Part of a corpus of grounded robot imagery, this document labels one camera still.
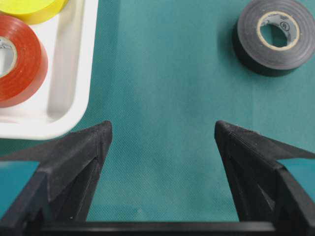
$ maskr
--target black plastic part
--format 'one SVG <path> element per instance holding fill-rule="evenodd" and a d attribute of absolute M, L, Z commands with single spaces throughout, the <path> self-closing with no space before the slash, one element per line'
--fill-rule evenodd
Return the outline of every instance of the black plastic part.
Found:
<path fill-rule="evenodd" d="M 54 200 L 96 158 L 102 166 L 112 141 L 112 127 L 105 121 L 70 133 L 61 139 L 1 157 L 2 161 L 39 161 L 37 173 L 48 179 L 48 200 Z"/>
<path fill-rule="evenodd" d="M 0 220 L 0 235 L 21 235 L 27 225 L 84 221 L 112 141 L 112 126 L 97 126 L 1 160 L 40 161 L 34 175 Z"/>
<path fill-rule="evenodd" d="M 30 235 L 191 235 L 255 236 L 290 235 L 285 225 L 277 228 L 269 222 L 225 223 L 145 223 L 145 222 L 76 222 L 48 223 L 40 229 L 29 229 Z"/>
<path fill-rule="evenodd" d="M 47 201 L 47 177 L 35 173 L 0 220 L 0 235 L 21 235 L 28 221 L 53 220 Z"/>
<path fill-rule="evenodd" d="M 256 132 L 218 121 L 215 139 L 241 221 L 289 221 L 299 235 L 312 235 L 315 204 L 277 160 L 315 154 Z"/>

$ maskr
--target electrical tape roll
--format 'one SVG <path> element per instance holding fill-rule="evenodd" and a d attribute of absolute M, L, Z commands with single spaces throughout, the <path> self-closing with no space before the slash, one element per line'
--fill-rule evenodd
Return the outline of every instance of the electrical tape roll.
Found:
<path fill-rule="evenodd" d="M 27 24 L 39 24 L 57 15 L 68 0 L 0 0 L 0 11 Z"/>
<path fill-rule="evenodd" d="M 260 28 L 272 24 L 287 37 L 287 45 L 275 47 L 262 36 Z M 315 52 L 315 20 L 295 0 L 253 0 L 237 24 L 239 41 L 246 53 L 260 65 L 275 70 L 295 69 Z"/>
<path fill-rule="evenodd" d="M 19 104 L 30 98 L 44 82 L 48 59 L 33 30 L 21 20 L 0 16 L 0 50 L 11 49 L 14 57 L 0 76 L 0 107 Z"/>

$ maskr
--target textured fabric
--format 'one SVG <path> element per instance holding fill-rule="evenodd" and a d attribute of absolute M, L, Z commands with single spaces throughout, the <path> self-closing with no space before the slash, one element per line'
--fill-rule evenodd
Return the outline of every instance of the textured fabric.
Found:
<path fill-rule="evenodd" d="M 38 164 L 36 161 L 0 161 L 0 219 L 30 180 Z"/>
<path fill-rule="evenodd" d="M 308 193 L 309 197 L 315 201 L 315 160 L 314 159 L 284 159 L 278 160 L 283 164 Z"/>
<path fill-rule="evenodd" d="M 231 40 L 248 2 L 99 0 L 90 102 L 74 130 L 109 119 L 113 143 L 88 220 L 237 220 L 219 119 L 315 149 L 315 58 L 276 78 L 244 68 Z M 36 143 L 1 140 L 0 154 Z"/>

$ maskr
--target tape roll hole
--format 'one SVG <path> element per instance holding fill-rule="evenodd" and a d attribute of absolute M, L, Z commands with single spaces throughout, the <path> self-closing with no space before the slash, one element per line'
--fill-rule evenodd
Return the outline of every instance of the tape roll hole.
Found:
<path fill-rule="evenodd" d="M 14 44 L 7 38 L 0 37 L 0 78 L 14 68 L 17 58 Z"/>
<path fill-rule="evenodd" d="M 300 29 L 293 17 L 284 12 L 273 11 L 259 19 L 257 34 L 266 47 L 284 51 L 296 45 L 300 37 Z"/>

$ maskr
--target black electrical tape roll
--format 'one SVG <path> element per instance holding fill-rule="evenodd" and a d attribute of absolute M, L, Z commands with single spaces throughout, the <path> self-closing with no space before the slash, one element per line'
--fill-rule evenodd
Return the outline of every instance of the black electrical tape roll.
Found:
<path fill-rule="evenodd" d="M 279 48 L 267 43 L 260 27 L 268 24 L 284 32 L 286 46 Z M 315 52 L 315 20 L 306 7 L 295 0 L 251 1 L 239 17 L 237 35 L 253 60 L 274 70 L 297 68 Z"/>

